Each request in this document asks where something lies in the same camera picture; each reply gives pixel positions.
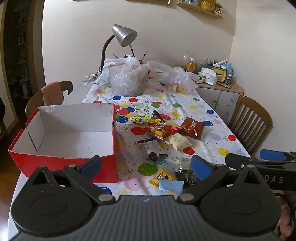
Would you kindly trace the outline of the person right hand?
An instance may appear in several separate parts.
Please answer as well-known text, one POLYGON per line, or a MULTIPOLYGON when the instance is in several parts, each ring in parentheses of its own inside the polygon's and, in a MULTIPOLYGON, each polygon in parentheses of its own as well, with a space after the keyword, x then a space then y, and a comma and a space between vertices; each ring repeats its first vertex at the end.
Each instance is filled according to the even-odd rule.
POLYGON ((281 206, 280 239, 287 240, 293 232, 292 223, 290 221, 290 209, 288 208, 287 202, 282 197, 278 196, 277 200, 281 206))

